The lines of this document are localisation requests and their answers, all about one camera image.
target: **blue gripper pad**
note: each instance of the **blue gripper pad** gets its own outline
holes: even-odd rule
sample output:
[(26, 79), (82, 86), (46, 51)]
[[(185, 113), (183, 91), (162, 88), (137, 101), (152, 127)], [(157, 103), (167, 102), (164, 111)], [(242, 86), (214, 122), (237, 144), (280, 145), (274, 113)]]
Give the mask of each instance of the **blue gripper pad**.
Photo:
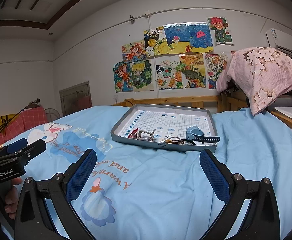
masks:
[(229, 185), (205, 150), (200, 153), (199, 163), (217, 198), (227, 203), (231, 197), (229, 194)]
[(66, 198), (69, 203), (79, 197), (80, 192), (82, 191), (86, 181), (88, 180), (96, 165), (97, 155), (95, 151), (91, 149), (88, 150), (80, 157), (77, 163), (73, 163), (79, 164), (81, 162), (81, 164), (79, 164), (79, 167), (77, 167), (75, 173), (67, 183)]
[(8, 154), (15, 153), (15, 152), (21, 150), (22, 148), (25, 148), (27, 146), (27, 144), (28, 144), (27, 139), (21, 138), (20, 140), (8, 145), (7, 153)]

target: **metal tray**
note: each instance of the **metal tray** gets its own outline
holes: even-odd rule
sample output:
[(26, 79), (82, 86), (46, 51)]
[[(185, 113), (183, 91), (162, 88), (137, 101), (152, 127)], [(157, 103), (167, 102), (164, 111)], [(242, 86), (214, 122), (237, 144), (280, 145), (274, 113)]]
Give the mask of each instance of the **metal tray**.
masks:
[(211, 136), (217, 136), (217, 130), (216, 130), (213, 118), (209, 110), (201, 109), (201, 108), (183, 107), (183, 106), (136, 104), (133, 107), (131, 107), (111, 129), (110, 134), (113, 141), (142, 146), (142, 147), (158, 148), (158, 149), (165, 149), (165, 150), (171, 150), (171, 151), (186, 152), (186, 151), (202, 151), (204, 149), (209, 149), (211, 150), (211, 152), (213, 153), (215, 152), (217, 143), (209, 143), (209, 144), (203, 144), (203, 145), (191, 145), (191, 144), (180, 145), (180, 144), (169, 144), (169, 143), (163, 143), (163, 142), (136, 140), (132, 138), (119, 136), (122, 129), (127, 125), (131, 117), (134, 116), (134, 114), (136, 114), (137, 111), (166, 112), (166, 113), (182, 114), (182, 115), (201, 115), (207, 118)]

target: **fan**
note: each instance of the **fan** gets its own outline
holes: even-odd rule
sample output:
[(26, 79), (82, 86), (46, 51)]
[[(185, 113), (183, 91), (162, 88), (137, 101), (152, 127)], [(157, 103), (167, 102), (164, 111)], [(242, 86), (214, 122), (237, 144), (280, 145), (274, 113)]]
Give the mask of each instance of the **fan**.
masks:
[(53, 122), (60, 118), (60, 114), (58, 113), (58, 111), (53, 108), (45, 109), (45, 114), (48, 122)]

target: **human hand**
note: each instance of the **human hand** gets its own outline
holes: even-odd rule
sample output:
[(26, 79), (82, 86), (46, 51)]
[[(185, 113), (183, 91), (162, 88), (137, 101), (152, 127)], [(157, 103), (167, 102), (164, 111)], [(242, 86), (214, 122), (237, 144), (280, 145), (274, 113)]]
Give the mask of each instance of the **human hand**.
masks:
[(5, 197), (5, 211), (9, 214), (11, 219), (15, 219), (16, 217), (16, 210), (18, 205), (18, 190), (14, 185), (19, 185), (23, 182), (22, 178), (15, 178), (11, 181), (12, 188), (8, 191)]

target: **wooden door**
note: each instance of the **wooden door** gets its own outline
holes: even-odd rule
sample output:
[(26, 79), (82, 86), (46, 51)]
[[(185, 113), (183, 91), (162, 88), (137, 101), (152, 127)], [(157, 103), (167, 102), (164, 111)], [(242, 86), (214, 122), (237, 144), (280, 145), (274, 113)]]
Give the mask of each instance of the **wooden door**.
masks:
[(92, 107), (89, 82), (59, 91), (63, 116)]

